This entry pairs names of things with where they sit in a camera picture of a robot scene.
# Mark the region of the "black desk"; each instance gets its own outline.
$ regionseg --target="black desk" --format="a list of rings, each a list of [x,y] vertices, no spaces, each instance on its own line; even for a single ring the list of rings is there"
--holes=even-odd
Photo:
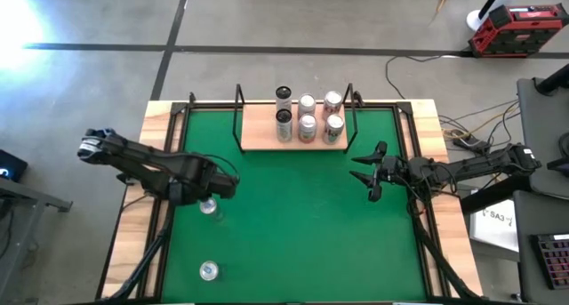
[[[517,81],[517,97],[524,143],[543,164],[530,176],[532,190],[569,199],[569,179],[545,166],[561,158],[557,140],[569,132],[569,90],[560,89],[553,96],[544,96],[535,90],[533,80],[520,79]]]
[[[569,202],[521,190],[514,192],[514,201],[522,298],[541,305],[568,304],[569,289],[552,291],[548,288],[529,236],[569,233]]]

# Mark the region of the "silver can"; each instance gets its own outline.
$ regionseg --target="silver can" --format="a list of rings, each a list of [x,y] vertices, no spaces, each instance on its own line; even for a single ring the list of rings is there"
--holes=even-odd
[[[206,261],[199,268],[199,276],[204,281],[213,281],[220,274],[220,267],[214,261]]]
[[[276,89],[276,110],[287,109],[293,111],[293,92],[286,86]]]
[[[341,94],[336,91],[327,92],[324,96],[324,110],[322,111],[322,118],[326,119],[331,114],[340,113],[341,108]]]
[[[310,94],[302,94],[299,98],[299,112],[298,118],[305,114],[314,115],[317,110],[317,101]]]
[[[304,114],[299,120],[299,140],[312,142],[317,136],[317,118],[312,114]]]
[[[324,129],[324,142],[332,145],[340,138],[344,130],[344,120],[338,114],[331,114],[326,119],[326,127]]]
[[[293,139],[293,113],[288,109],[280,109],[276,113],[276,137],[280,141]]]
[[[221,219],[221,210],[213,198],[208,198],[205,202],[199,202],[199,210],[216,220]]]

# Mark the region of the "green mat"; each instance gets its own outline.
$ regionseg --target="green mat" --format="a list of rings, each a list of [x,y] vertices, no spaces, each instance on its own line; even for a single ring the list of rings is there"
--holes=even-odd
[[[389,144],[390,155],[399,154],[390,110],[357,113],[359,134],[347,155],[242,155],[232,119],[230,111],[191,114],[185,150],[227,158],[241,183],[234,198],[218,199],[219,221],[201,214],[198,205],[177,208],[164,302],[425,299],[405,189],[383,185],[382,200],[373,204],[348,174],[371,172],[350,158],[371,154],[379,140]],[[220,265],[219,279],[202,280],[204,261]]]

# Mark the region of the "gray floor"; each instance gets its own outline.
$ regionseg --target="gray floor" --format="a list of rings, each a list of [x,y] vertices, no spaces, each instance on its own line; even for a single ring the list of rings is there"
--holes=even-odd
[[[179,2],[9,1],[26,17],[8,23],[8,37],[81,44],[166,44]],[[177,44],[460,50],[472,35],[464,18],[484,1],[449,0],[429,25],[437,0],[188,0]],[[569,5],[569,0],[519,0],[559,2]],[[569,52],[568,35],[566,29],[544,50]],[[124,186],[111,168],[79,162],[77,146],[91,127],[112,126],[137,138],[162,53],[26,51],[9,56],[0,57],[9,60],[0,61],[0,111],[12,119],[0,124],[0,148],[30,163],[26,184],[75,201],[70,214],[47,213],[37,233],[36,264],[23,271],[19,295],[37,296],[41,304],[90,301]],[[388,59],[175,53],[161,99],[186,99],[194,92],[201,100],[228,100],[237,83],[249,99],[269,99],[281,84],[291,86],[294,95],[322,96],[350,82],[367,99],[395,99],[384,76]],[[407,98],[435,99],[440,114],[461,116],[515,99],[518,78],[547,76],[566,62],[398,59],[391,62],[389,77]],[[501,110],[462,122],[474,127]],[[487,137],[492,126],[477,135]],[[510,120],[508,127],[513,141],[521,141],[519,120]],[[496,138],[506,139],[503,129]],[[449,154],[452,160],[468,156]],[[515,263],[483,254],[476,259],[485,295],[505,300],[518,292]]]

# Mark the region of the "black metal frame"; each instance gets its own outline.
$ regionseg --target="black metal frame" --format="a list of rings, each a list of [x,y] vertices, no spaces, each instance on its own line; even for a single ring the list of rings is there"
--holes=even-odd
[[[346,93],[344,94],[344,98],[342,100],[342,105],[344,106],[344,110],[346,108],[346,99],[348,98],[348,95],[350,97],[350,107],[352,110],[352,115],[353,115],[353,119],[354,119],[354,132],[348,142],[348,146],[346,147],[346,149],[344,149],[344,154],[347,154],[349,151],[349,148],[352,146],[352,143],[354,142],[354,140],[356,139],[357,136],[357,116],[356,116],[356,109],[355,109],[355,103],[356,100],[360,100],[358,103],[360,104],[360,106],[363,104],[363,102],[361,101],[361,96],[359,96],[358,92],[354,92],[354,86],[352,83],[348,84],[348,88],[346,89]],[[266,103],[253,103],[253,104],[249,104],[249,105],[266,105]],[[237,84],[237,88],[235,91],[235,104],[234,104],[234,108],[233,108],[233,138],[235,139],[235,142],[237,143],[237,146],[239,147],[239,151],[241,151],[241,154],[244,154],[245,151],[243,150],[243,148],[241,147],[241,141],[239,140],[239,138],[237,137],[237,111],[239,109],[243,109],[243,106],[245,105],[245,97],[243,96],[243,90],[241,89],[241,84]]]
[[[352,100],[356,99],[357,101],[351,101],[350,103],[350,110],[353,110],[354,112],[356,110],[367,110],[367,109],[387,109],[387,110],[391,110],[391,112],[393,113],[393,118],[395,121],[395,125],[396,125],[396,130],[397,130],[397,140],[398,140],[398,144],[399,144],[399,152],[401,153],[401,156],[403,158],[408,158],[407,152],[406,152],[406,144],[405,144],[405,136],[403,134],[403,128],[402,128],[402,119],[401,116],[404,115],[408,126],[409,126],[409,133],[410,133],[410,138],[411,138],[411,143],[412,143],[412,148],[413,148],[413,153],[415,156],[420,156],[421,155],[421,149],[419,146],[419,138],[417,135],[417,130],[416,130],[416,126],[414,123],[414,118],[413,118],[413,110],[412,110],[412,106],[410,102],[407,101],[403,101],[403,102],[398,102],[398,103],[382,103],[382,102],[372,102],[372,103],[367,103],[364,104],[361,101],[361,98],[358,100],[357,98],[359,97],[359,95],[354,96],[354,94],[356,94],[357,92],[353,92],[352,90]],[[241,97],[243,103],[242,104],[238,104],[238,97]],[[180,137],[180,143],[179,143],[179,150],[183,150],[183,147],[185,145],[186,142],[186,135],[187,135],[187,130],[188,130],[188,126],[189,126],[189,122],[190,122],[190,111],[193,109],[200,109],[200,110],[207,110],[207,109],[226,109],[226,110],[233,110],[234,111],[234,122],[236,121],[236,112],[239,108],[243,107],[244,104],[244,99],[243,99],[243,94],[241,91],[240,86],[237,86],[236,89],[236,101],[227,101],[227,102],[194,102],[195,97],[193,96],[193,94],[190,95],[190,102],[189,103],[173,103],[172,104],[172,109],[174,108],[174,106],[182,106],[182,104],[186,104],[186,106],[184,107],[184,115],[183,115],[183,123],[182,123],[182,135]],[[170,120],[174,121],[174,123],[169,122],[169,126],[172,126],[172,133],[168,133],[167,137],[166,137],[166,144],[172,144],[172,138],[173,138],[173,127],[175,126],[175,119],[176,119],[176,115],[173,115],[171,113],[171,117]],[[436,226],[436,222],[434,219],[434,212],[432,209],[432,205],[425,205],[425,209],[427,211],[427,216],[428,216],[428,223],[429,223],[429,235],[431,236],[433,242],[435,243],[435,245],[437,246],[437,248],[440,249],[440,242],[439,242],[439,238],[438,238],[438,232],[437,232],[437,226]],[[152,213],[159,213],[159,209],[152,211]],[[168,216],[172,217],[172,222],[174,222],[174,209],[169,206],[168,207]],[[486,301],[486,300],[463,300],[463,299],[456,299],[456,298],[452,298],[450,296],[450,288],[448,285],[448,281],[443,277],[441,271],[439,270],[439,279],[441,280],[441,286],[442,286],[442,292],[443,292],[443,296],[435,296],[433,294],[433,287],[432,287],[432,282],[430,279],[430,274],[429,274],[429,265],[427,262],[427,256],[426,256],[426,251],[425,248],[423,246],[423,244],[421,243],[420,239],[418,238],[418,236],[416,235],[417,233],[417,227],[418,226],[422,226],[422,224],[420,223],[416,223],[414,221],[414,219],[412,218],[412,222],[413,222],[413,231],[415,233],[415,237],[416,237],[416,245],[417,245],[417,253],[418,253],[418,257],[419,257],[419,261],[420,261],[420,271],[421,271],[421,276],[423,279],[423,285],[425,287],[425,295],[426,295],[426,300],[425,302],[433,302],[433,303],[441,303],[441,304],[460,304],[460,305],[467,305],[467,304],[481,304],[481,305],[503,305],[503,302],[499,302],[499,301]],[[158,270],[156,273],[156,285],[155,285],[155,290],[154,290],[154,294],[151,297],[148,296],[139,296],[137,294],[137,299],[134,299],[132,301],[136,301],[136,303],[145,303],[144,301],[146,301],[146,303],[156,303],[157,300],[161,300],[161,295],[163,292],[163,287],[164,287],[164,275],[165,275],[165,270],[166,270],[166,263],[167,263],[167,258],[168,258],[168,248],[170,245],[170,241],[169,241],[169,235],[168,235],[168,240],[166,241],[164,248],[160,254],[159,257],[159,262],[158,262]],[[112,252],[112,245],[109,248],[109,255],[108,257],[110,257],[110,253]],[[103,272],[103,276],[101,278],[100,281],[100,291],[102,291],[102,285],[104,284],[105,281],[105,276],[106,276],[106,269]],[[97,295],[97,299],[100,298],[100,291],[98,292]],[[349,305],[349,304],[359,304],[357,302],[340,302],[340,303],[334,303],[334,304],[342,304],[342,305]],[[391,304],[391,302],[370,302],[370,304]]]

